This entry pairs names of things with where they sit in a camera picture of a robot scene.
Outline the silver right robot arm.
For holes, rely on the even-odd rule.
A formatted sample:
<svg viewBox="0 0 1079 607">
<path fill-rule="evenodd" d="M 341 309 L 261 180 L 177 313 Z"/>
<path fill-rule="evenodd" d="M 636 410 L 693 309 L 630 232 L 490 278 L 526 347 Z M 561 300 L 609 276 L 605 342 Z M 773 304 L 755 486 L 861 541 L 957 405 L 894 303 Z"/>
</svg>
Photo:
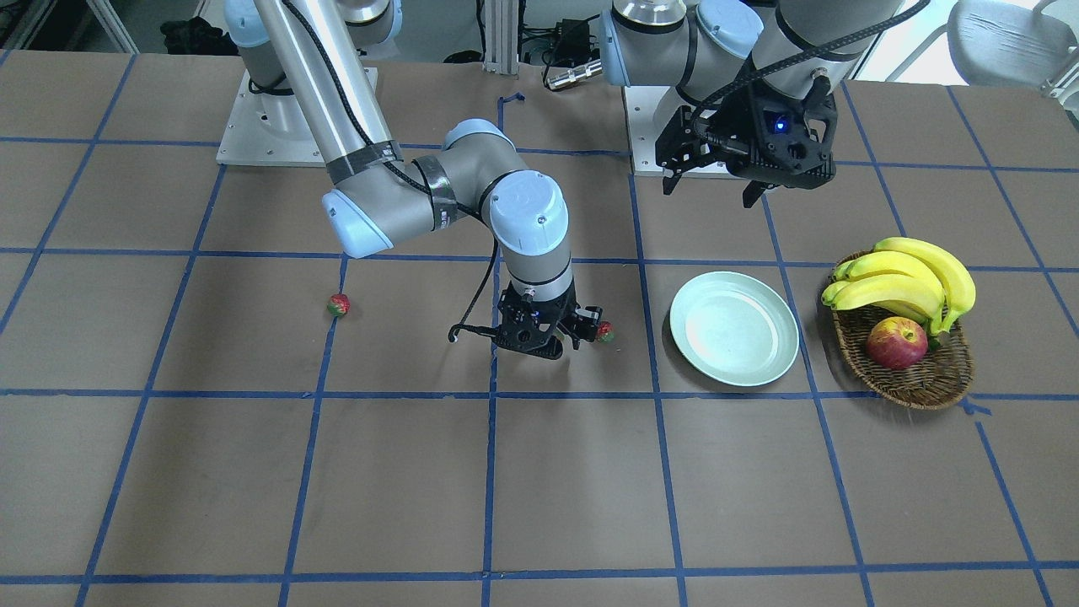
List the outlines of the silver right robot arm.
<svg viewBox="0 0 1079 607">
<path fill-rule="evenodd" d="M 224 17 L 248 73 L 248 91 L 299 105 L 334 188 L 323 208 L 344 253 L 363 258 L 474 218 L 492 234 L 490 264 L 510 281 L 498 325 L 448 331 L 489 337 L 497 348 L 545 360 L 563 342 L 609 334 L 598 306 L 577 301 L 570 213 L 550 176 L 529 169 L 490 121 L 448 132 L 439 153 L 407 163 L 361 66 L 361 49 L 382 45 L 402 20 L 398 1 L 228 1 Z"/>
</svg>

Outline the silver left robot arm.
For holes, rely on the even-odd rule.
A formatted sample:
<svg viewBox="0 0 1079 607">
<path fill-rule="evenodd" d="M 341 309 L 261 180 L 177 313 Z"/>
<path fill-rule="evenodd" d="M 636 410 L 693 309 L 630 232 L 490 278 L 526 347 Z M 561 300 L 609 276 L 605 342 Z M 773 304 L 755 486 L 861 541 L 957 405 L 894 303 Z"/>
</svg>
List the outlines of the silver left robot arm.
<svg viewBox="0 0 1079 607">
<path fill-rule="evenodd" d="M 652 165 L 670 195 L 685 174 L 723 165 L 743 206 L 767 190 L 835 176 L 834 89 L 871 39 L 906 19 L 898 1 L 614 1 L 599 57 L 616 86 L 663 86 Z"/>
</svg>

